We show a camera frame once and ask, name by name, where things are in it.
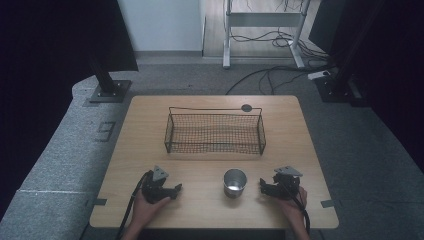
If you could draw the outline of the white desk frame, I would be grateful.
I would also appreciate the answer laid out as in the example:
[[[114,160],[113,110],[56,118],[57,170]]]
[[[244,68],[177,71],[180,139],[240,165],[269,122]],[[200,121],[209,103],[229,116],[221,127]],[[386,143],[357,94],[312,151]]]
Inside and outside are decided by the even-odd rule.
[[[230,36],[233,27],[295,27],[296,33],[288,45],[296,66],[304,68],[299,43],[310,2],[304,0],[298,12],[249,13],[233,12],[232,0],[224,0],[223,68],[229,69],[231,66]]]

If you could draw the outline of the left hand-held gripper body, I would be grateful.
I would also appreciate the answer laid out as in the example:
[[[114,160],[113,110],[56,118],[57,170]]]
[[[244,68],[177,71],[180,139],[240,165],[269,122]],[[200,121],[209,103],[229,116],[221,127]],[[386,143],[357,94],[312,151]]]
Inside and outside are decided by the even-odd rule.
[[[156,203],[165,197],[169,197],[170,192],[174,192],[172,188],[163,187],[168,176],[169,174],[159,166],[155,166],[143,175],[141,191],[149,203]]]

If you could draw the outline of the black stand with base plate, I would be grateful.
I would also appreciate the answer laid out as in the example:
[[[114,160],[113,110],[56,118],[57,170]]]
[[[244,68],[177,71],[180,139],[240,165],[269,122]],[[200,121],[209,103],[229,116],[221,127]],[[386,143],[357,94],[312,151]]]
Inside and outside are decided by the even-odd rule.
[[[325,103],[350,103],[352,106],[364,106],[365,96],[357,85],[353,68],[344,65],[333,74],[323,74],[315,78],[315,83],[321,100]]]
[[[113,80],[110,73],[120,71],[121,64],[113,58],[88,53],[88,63],[98,85],[89,99],[90,103],[122,103],[132,82],[130,80]]]

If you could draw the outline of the silver metal cup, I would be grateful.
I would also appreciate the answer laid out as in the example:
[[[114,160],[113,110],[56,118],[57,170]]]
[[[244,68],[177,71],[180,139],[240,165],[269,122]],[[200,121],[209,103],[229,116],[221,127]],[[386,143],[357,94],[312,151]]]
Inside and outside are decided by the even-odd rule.
[[[232,199],[242,195],[247,184],[247,176],[241,169],[229,169],[223,176],[224,194]]]

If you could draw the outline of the white power strip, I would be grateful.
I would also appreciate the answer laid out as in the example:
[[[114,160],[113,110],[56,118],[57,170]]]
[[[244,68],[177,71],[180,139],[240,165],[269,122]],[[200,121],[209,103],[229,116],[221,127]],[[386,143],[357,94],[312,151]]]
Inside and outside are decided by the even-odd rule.
[[[309,80],[315,80],[315,79],[328,77],[328,76],[331,76],[331,73],[327,70],[324,70],[324,71],[319,71],[319,72],[314,72],[314,73],[308,74],[308,79]]]

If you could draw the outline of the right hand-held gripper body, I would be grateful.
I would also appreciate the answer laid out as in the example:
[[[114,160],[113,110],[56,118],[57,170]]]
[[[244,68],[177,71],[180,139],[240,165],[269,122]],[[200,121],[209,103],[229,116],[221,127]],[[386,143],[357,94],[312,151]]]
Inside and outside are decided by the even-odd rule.
[[[272,195],[281,199],[295,197],[299,193],[300,178],[303,174],[291,166],[276,168],[275,172]]]

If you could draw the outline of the dark curtain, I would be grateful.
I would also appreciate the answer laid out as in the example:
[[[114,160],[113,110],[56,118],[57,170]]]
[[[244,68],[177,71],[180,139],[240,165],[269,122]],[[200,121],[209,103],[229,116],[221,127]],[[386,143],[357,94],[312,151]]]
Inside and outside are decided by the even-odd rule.
[[[0,0],[0,220],[72,100],[88,53],[137,68],[118,0]]]
[[[320,0],[309,39],[424,172],[424,0]]]

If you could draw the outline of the person's left hand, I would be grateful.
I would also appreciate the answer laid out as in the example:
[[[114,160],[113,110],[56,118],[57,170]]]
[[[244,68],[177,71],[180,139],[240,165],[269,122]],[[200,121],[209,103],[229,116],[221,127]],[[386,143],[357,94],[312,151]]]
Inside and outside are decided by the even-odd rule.
[[[160,201],[151,204],[145,199],[141,192],[138,192],[133,204],[131,226],[136,230],[141,231],[170,201],[170,197],[165,197]]]

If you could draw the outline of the person's right hand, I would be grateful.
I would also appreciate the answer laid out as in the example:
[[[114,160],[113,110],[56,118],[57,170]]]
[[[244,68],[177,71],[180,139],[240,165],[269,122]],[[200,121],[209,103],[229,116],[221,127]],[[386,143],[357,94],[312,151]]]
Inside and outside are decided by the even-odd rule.
[[[300,203],[300,206],[294,200],[277,198],[276,202],[291,226],[303,226],[304,215],[302,208],[305,208],[307,205],[307,191],[303,187],[299,187],[296,200]]]

